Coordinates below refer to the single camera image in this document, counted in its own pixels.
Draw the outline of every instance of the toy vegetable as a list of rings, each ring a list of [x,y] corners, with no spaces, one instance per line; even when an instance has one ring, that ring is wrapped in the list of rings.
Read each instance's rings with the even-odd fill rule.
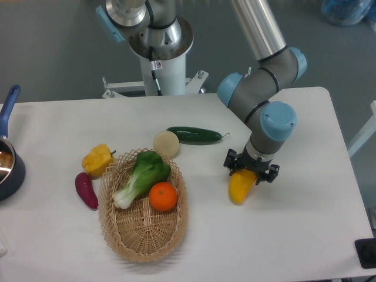
[[[114,152],[111,153],[106,144],[100,144],[91,149],[83,158],[82,167],[90,177],[99,177],[106,171],[106,167],[114,161],[112,156]]]
[[[247,169],[234,172],[229,181],[229,196],[231,201],[238,206],[242,205],[256,179],[256,174]]]
[[[145,151],[137,155],[128,182],[112,195],[114,204],[127,209],[132,201],[142,193],[148,193],[159,182],[169,177],[171,167],[154,151]]]

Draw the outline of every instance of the white table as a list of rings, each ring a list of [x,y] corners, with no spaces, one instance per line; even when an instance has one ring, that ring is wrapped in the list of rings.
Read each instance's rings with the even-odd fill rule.
[[[23,158],[23,186],[0,202],[0,281],[304,281],[368,276],[356,239],[372,237],[329,93],[285,89],[298,123],[275,156],[280,175],[241,206],[227,195],[229,148],[250,131],[215,94],[18,103],[9,141]],[[106,143],[118,153],[152,147],[169,126],[231,133],[210,146],[182,145],[174,159],[186,181],[189,225],[163,260],[135,264],[102,236],[98,212],[75,190],[81,160]],[[94,182],[95,191],[99,181]]]

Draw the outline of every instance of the black pot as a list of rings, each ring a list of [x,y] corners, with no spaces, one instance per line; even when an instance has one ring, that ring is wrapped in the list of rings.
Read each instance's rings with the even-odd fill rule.
[[[13,195],[25,179],[25,164],[7,141],[8,120],[20,92],[18,85],[13,85],[0,112],[0,201]]]

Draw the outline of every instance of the gray floor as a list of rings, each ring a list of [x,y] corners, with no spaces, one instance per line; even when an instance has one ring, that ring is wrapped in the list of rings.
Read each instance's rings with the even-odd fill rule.
[[[19,102],[33,102],[100,98],[102,76],[109,83],[142,80],[128,45],[112,43],[97,23],[95,8],[103,2],[0,2],[0,103],[15,83],[22,87]],[[229,73],[257,66],[227,0],[179,2],[179,14],[195,34],[187,76],[208,71],[205,86],[215,92]],[[348,143],[371,117],[370,103],[376,100],[376,33],[364,22],[348,28],[326,23],[321,1],[269,3],[286,42],[308,60],[306,73],[292,87],[328,89]],[[376,206],[376,135],[351,161],[365,207]]]

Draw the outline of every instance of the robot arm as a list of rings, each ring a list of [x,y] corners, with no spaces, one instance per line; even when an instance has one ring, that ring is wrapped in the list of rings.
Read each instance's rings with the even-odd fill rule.
[[[297,118],[291,106],[268,100],[303,74],[307,63],[298,49],[287,48],[266,0],[231,0],[231,4],[260,67],[245,78],[232,73],[218,88],[221,101],[252,131],[243,152],[238,155],[230,149],[224,166],[230,174],[253,171],[256,184],[272,182],[279,166],[270,162]]]

